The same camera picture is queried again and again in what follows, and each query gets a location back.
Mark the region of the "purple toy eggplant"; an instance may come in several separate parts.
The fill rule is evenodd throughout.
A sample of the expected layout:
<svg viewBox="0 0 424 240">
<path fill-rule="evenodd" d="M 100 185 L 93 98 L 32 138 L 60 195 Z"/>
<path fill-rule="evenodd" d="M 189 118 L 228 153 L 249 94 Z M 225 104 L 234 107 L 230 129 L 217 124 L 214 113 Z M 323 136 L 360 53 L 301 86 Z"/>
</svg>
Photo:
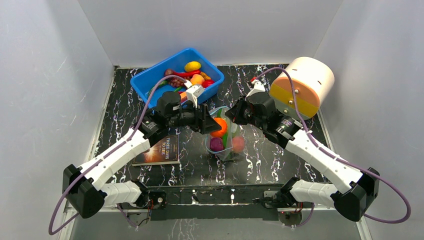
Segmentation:
<svg viewBox="0 0 424 240">
<path fill-rule="evenodd" d="M 209 142 L 211 152 L 220 152 L 225 149 L 223 139 L 220 137 L 212 137 Z"/>
</svg>

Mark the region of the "clear zip top bag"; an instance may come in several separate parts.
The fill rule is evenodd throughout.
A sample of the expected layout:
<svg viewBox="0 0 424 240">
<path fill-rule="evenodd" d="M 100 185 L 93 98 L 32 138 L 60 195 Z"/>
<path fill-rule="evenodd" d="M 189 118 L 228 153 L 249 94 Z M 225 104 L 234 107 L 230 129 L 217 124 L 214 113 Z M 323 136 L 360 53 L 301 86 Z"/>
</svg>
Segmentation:
<svg viewBox="0 0 424 240">
<path fill-rule="evenodd" d="M 207 151 L 210 154 L 216 156 L 219 160 L 224 161 L 224 162 L 236 162 L 236 161 L 241 160 L 242 153 L 244 152 L 245 148 L 244 148 L 243 152 L 241 152 L 241 153 L 234 153 L 232 151 L 232 148 L 233 148 L 232 138 L 236 137 L 236 136 L 242 136 L 242 134 L 240 132 L 241 128 L 239 127 L 239 125 L 233 123 L 226 116 L 226 112 L 229 109 L 230 108 L 227 107 L 227 106 L 221 106 L 221 107 L 214 108 L 214 109 L 209 111 L 210 115 L 213 118 L 221 119 L 221 120 L 218 121 L 218 123 L 221 124 L 222 130 L 216 131 L 216 133 L 213 133 L 212 135 L 208 134 L 206 136 L 204 143 L 205 143 L 205 147 L 206 147 Z M 219 151 L 219 152 L 212 152 L 210 150 L 210 139 L 212 137 L 222 138 L 225 149 L 222 150 L 222 151 Z"/>
</svg>

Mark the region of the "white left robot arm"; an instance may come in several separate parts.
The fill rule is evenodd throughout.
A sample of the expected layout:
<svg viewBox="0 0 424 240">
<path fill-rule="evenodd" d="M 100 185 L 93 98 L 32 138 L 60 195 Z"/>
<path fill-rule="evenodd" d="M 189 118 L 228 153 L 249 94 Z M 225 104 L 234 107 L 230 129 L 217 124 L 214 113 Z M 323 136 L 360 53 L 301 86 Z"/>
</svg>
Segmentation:
<svg viewBox="0 0 424 240">
<path fill-rule="evenodd" d="M 177 92 L 163 93 L 156 107 L 147 108 L 136 126 L 105 152 L 79 167 L 71 164 L 64 169 L 65 198 L 83 219 L 92 217 L 104 206 L 129 203 L 137 208 L 146 207 L 152 196 L 143 183 L 137 180 L 108 183 L 108 180 L 168 136 L 170 128 L 186 126 L 203 135 L 222 128 L 211 117 L 206 104 L 196 105 L 191 100 L 182 104 Z"/>
</svg>

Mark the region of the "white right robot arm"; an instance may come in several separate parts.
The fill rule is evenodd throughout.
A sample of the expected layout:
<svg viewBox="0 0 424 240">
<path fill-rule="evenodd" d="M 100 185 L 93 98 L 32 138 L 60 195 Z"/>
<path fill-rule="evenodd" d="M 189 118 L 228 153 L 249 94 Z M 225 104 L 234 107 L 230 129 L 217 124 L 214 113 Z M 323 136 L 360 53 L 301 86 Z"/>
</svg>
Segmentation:
<svg viewBox="0 0 424 240">
<path fill-rule="evenodd" d="M 252 125 L 284 150 L 293 153 L 323 174 L 330 182 L 317 183 L 291 178 L 273 202 L 295 207 L 310 202 L 336 209 L 346 219 L 358 222 L 376 199 L 380 175 L 370 167 L 359 170 L 336 160 L 329 148 L 309 138 L 301 123 L 277 110 L 274 99 L 259 80 L 225 115 L 237 125 Z"/>
</svg>

